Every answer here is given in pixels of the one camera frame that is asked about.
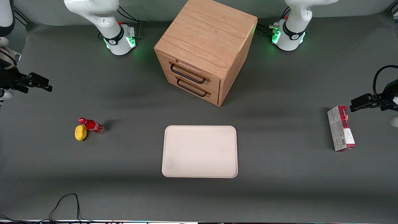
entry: red and white box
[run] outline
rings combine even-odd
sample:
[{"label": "red and white box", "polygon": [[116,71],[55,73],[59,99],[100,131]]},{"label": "red and white box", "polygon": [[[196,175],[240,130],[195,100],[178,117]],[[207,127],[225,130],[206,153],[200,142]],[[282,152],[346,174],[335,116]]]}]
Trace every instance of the red and white box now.
[{"label": "red and white box", "polygon": [[348,124],[347,106],[339,105],[328,111],[334,150],[337,152],[355,148],[355,141]]}]

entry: cabinet top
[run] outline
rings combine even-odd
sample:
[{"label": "cabinet top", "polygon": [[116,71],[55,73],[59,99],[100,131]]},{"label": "cabinet top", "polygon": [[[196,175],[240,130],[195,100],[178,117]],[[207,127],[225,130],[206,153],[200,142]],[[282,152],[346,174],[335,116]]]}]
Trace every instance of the cabinet top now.
[{"label": "cabinet top", "polygon": [[189,0],[155,46],[193,69],[224,79],[257,17],[212,0]]}]

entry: black metal handle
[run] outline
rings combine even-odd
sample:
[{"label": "black metal handle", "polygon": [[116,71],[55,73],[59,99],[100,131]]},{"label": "black metal handle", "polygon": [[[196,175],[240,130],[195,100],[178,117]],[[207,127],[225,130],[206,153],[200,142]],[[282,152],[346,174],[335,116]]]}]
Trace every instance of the black metal handle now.
[{"label": "black metal handle", "polygon": [[204,83],[205,80],[206,80],[205,78],[203,78],[202,81],[193,79],[193,78],[191,78],[191,77],[189,77],[189,76],[187,76],[187,75],[185,75],[185,74],[182,74],[182,73],[179,72],[179,71],[174,70],[173,68],[174,68],[174,64],[172,64],[172,65],[170,66],[170,70],[171,70],[172,72],[177,73],[177,74],[181,75],[182,77],[185,77],[185,78],[187,78],[187,79],[189,79],[189,80],[191,80],[191,81],[193,81],[193,82],[196,82],[196,83],[198,83],[198,84],[202,84],[202,83]]},{"label": "black metal handle", "polygon": [[204,94],[200,94],[200,93],[198,93],[198,92],[196,92],[196,91],[191,90],[190,88],[188,88],[188,87],[186,87],[186,86],[181,85],[181,84],[179,83],[180,81],[181,81],[181,79],[178,79],[178,80],[177,80],[177,85],[180,86],[180,87],[182,87],[182,88],[184,88],[184,89],[186,89],[186,90],[188,90],[188,91],[190,91],[191,93],[196,94],[196,95],[198,95],[198,96],[200,96],[200,97],[205,97],[205,96],[207,95],[207,92],[205,92]]}]

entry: coca-cola bottle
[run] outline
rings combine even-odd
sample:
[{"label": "coca-cola bottle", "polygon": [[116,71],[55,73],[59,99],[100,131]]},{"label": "coca-cola bottle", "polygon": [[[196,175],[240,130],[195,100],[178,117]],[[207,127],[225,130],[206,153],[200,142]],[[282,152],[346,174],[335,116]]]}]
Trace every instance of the coca-cola bottle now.
[{"label": "coca-cola bottle", "polygon": [[94,120],[87,120],[85,118],[80,118],[79,123],[83,124],[87,128],[87,130],[95,132],[97,134],[102,135],[105,134],[106,132],[106,128],[102,124],[99,124]]}]

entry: wooden drawer cabinet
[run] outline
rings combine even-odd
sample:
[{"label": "wooden drawer cabinet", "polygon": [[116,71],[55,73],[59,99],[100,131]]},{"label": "wooden drawer cabinet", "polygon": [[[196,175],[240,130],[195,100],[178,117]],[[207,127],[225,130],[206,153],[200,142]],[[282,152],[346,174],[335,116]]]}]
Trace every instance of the wooden drawer cabinet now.
[{"label": "wooden drawer cabinet", "polygon": [[221,106],[246,60],[257,18],[189,0],[154,49],[168,82]]}]

